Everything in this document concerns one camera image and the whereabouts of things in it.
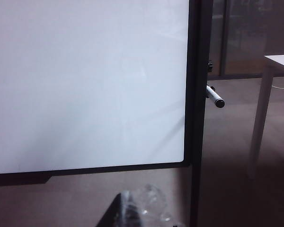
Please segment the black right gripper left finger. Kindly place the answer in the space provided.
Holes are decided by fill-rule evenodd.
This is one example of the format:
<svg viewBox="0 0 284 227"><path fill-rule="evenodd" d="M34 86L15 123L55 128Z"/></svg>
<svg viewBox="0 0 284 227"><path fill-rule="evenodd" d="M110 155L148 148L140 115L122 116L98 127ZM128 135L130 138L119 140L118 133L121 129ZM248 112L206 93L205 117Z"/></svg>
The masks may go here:
<svg viewBox="0 0 284 227"><path fill-rule="evenodd" d="M142 219L132 193L118 193L96 226L142 227Z"/></svg>

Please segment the clear-taped right gripper right finger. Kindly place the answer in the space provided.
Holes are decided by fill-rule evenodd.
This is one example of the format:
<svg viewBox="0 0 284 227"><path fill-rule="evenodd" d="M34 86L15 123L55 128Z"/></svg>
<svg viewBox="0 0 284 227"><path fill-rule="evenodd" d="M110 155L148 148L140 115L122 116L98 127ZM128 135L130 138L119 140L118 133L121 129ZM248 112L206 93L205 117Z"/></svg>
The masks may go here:
<svg viewBox="0 0 284 227"><path fill-rule="evenodd" d="M184 227L185 224L175 219L168 210L167 197L153 184L133 192L143 227Z"/></svg>

